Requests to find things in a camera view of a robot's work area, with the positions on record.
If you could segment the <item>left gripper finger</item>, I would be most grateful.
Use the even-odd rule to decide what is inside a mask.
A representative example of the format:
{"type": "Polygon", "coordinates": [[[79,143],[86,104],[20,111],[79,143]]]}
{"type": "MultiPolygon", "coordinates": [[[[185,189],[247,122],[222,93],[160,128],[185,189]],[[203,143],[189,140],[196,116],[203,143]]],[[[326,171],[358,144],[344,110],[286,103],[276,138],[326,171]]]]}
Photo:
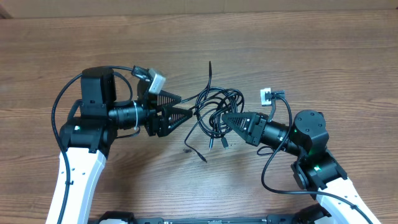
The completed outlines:
{"type": "Polygon", "coordinates": [[[160,111],[162,108],[175,106],[181,102],[182,98],[173,93],[161,90],[157,95],[155,109],[160,111]]]}
{"type": "Polygon", "coordinates": [[[168,136],[178,126],[189,120],[192,115],[191,110],[176,107],[163,108],[160,118],[160,137],[168,136]]]}

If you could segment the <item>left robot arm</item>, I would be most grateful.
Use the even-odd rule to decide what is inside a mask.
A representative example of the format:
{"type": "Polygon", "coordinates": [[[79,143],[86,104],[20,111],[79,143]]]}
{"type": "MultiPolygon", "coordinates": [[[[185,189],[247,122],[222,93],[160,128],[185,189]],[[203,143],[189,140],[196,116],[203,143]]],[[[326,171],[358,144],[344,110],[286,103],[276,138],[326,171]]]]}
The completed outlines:
{"type": "Polygon", "coordinates": [[[47,223],[88,222],[95,188],[120,129],[134,129],[137,136],[145,128],[149,136],[164,137],[193,115],[177,107],[180,96],[163,91],[165,78],[153,68],[92,67],[71,81],[76,80],[81,98],[74,102],[66,123],[57,129],[51,118],[60,163],[47,223]],[[115,78],[125,80],[122,70],[139,83],[136,97],[118,101],[115,78]]]}

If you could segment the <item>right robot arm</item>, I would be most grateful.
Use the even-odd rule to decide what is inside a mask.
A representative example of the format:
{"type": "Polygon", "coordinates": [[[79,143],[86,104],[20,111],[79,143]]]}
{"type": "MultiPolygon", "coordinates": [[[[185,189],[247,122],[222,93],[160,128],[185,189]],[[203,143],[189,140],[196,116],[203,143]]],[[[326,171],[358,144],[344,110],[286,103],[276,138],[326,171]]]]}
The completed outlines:
{"type": "Polygon", "coordinates": [[[295,223],[379,223],[353,182],[328,150],[329,134],[321,112],[303,110],[288,125],[262,113],[228,113],[222,120],[246,143],[296,156],[291,165],[300,187],[317,204],[295,216],[295,223]]]}

